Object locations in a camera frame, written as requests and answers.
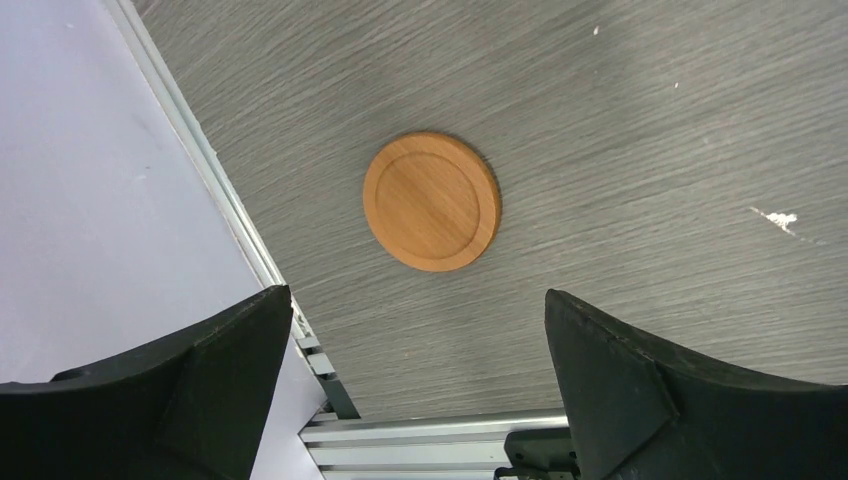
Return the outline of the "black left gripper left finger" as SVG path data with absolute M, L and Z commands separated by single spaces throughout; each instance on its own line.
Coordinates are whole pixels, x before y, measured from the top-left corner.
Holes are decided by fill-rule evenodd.
M 293 307 L 286 286 L 126 352 L 1 387 L 5 479 L 247 479 Z

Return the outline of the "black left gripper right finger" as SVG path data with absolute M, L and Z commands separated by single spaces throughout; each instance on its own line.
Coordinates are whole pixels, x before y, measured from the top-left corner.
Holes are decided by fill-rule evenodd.
M 587 479 L 843 479 L 847 389 L 743 368 L 549 290 L 544 326 Z

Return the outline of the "light wooden coaster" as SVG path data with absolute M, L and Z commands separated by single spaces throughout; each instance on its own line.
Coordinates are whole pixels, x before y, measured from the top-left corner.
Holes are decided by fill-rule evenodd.
M 369 228 L 394 258 L 417 270 L 449 272 L 493 242 L 502 202 L 495 177 L 463 142 L 414 132 L 387 143 L 363 184 Z

